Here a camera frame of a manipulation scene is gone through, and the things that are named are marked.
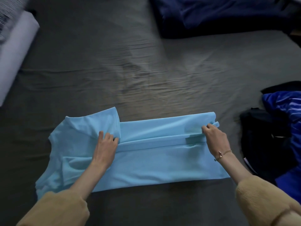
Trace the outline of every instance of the navy blue clothing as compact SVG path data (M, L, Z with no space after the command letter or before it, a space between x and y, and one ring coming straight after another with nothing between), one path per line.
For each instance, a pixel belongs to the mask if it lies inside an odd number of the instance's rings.
M289 18L268 0L150 0L161 35L182 38L253 30L290 33Z
M290 127L291 149L298 165L275 181L280 189L301 203L301 91L264 94L262 101L273 119Z

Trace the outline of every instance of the gold bracelet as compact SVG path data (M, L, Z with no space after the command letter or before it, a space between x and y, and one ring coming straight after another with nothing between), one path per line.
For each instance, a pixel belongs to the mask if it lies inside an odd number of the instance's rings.
M220 160L225 154L227 154L227 153L229 153L229 152L232 152L232 151L231 151L231 150L228 150L228 151L226 151L226 152L224 152L224 153L221 153L221 152L219 151L219 156L217 157L217 159L214 159L214 161Z

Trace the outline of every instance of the tan fuzzy sleeve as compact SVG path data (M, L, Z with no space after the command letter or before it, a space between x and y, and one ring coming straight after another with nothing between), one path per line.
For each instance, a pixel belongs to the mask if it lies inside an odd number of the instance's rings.
M301 206L273 184L251 176L239 182L236 199L251 226L267 226L289 210L301 214Z
M71 190L48 192L17 226L82 226L89 217L87 203Z

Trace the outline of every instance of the fabric fold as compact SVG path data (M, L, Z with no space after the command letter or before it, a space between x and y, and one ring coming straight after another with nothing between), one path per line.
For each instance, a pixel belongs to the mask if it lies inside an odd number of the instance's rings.
M119 122L116 108L86 117L66 117L51 133L50 162L36 182L38 198L69 188L92 160L98 132L119 137L111 167L93 192L187 180L227 178L210 154L201 127L215 113Z

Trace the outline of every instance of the bed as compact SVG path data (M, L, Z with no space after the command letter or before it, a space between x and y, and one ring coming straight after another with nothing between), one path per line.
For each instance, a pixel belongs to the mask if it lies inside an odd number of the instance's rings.
M301 80L301 49L280 31L162 39L149 0L32 0L35 41L0 108L1 222L34 205L65 116L116 106L120 121L214 111L240 156L239 113L260 90ZM248 225L231 179L93 193L87 225Z

